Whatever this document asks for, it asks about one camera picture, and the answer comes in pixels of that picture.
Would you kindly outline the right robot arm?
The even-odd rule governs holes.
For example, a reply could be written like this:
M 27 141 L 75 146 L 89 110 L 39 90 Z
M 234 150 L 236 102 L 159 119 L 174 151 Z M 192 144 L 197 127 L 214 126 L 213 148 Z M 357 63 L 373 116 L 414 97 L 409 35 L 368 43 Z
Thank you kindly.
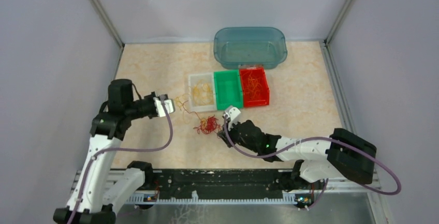
M 293 139 L 261 131 L 250 120 L 229 123 L 217 136 L 247 157 L 267 162 L 293 161 L 292 184 L 305 189 L 323 179 L 344 177 L 361 185 L 373 182 L 371 160 L 377 148 L 354 133 L 336 128 L 329 137 Z

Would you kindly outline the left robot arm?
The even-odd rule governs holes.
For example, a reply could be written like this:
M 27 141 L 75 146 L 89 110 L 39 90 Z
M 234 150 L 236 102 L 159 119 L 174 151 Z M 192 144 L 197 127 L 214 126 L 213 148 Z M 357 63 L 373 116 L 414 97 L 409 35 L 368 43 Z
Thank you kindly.
M 55 223 L 115 223 L 116 216 L 128 198 L 139 188 L 154 186 L 155 175 L 150 163 L 133 161 L 123 177 L 108 191 L 104 190 L 117 152 L 150 153 L 164 150 L 173 138 L 170 114 L 175 111 L 168 95 L 151 92 L 141 96 L 130 79 L 116 79 L 108 86 L 108 98 L 92 120 L 87 156 L 65 207 L 53 214 Z M 134 120 L 165 117 L 170 135 L 157 148 L 122 148 L 127 130 Z

